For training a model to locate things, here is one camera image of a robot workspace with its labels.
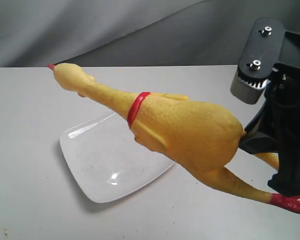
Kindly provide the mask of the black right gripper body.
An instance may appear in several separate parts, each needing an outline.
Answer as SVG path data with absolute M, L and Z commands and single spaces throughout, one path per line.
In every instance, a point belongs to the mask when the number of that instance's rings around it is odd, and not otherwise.
M 239 58 L 230 92 L 254 105 L 269 81 L 286 75 L 300 81 L 300 33 L 271 18 L 254 22 Z

